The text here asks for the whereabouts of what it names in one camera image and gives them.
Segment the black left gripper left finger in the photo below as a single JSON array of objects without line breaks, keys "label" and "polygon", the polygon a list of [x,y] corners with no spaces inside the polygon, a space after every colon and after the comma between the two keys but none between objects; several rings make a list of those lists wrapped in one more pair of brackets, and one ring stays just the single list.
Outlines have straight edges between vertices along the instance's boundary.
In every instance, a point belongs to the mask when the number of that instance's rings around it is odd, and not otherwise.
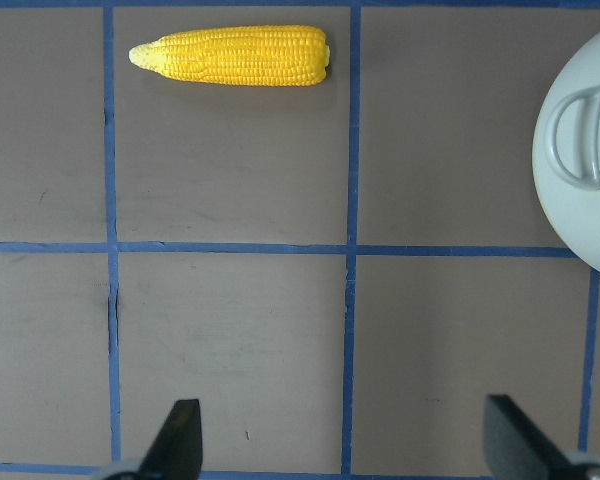
[{"label": "black left gripper left finger", "polygon": [[138,468],[141,479],[196,480],[202,469],[202,426],[198,399],[174,403]]}]

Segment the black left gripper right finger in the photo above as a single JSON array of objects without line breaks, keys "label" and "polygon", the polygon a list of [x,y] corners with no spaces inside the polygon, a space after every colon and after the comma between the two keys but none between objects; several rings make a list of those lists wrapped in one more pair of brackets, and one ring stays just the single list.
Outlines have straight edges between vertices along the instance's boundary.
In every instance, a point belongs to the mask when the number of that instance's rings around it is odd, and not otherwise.
[{"label": "black left gripper right finger", "polygon": [[495,479],[573,479],[578,467],[504,394],[486,396],[483,453]]}]

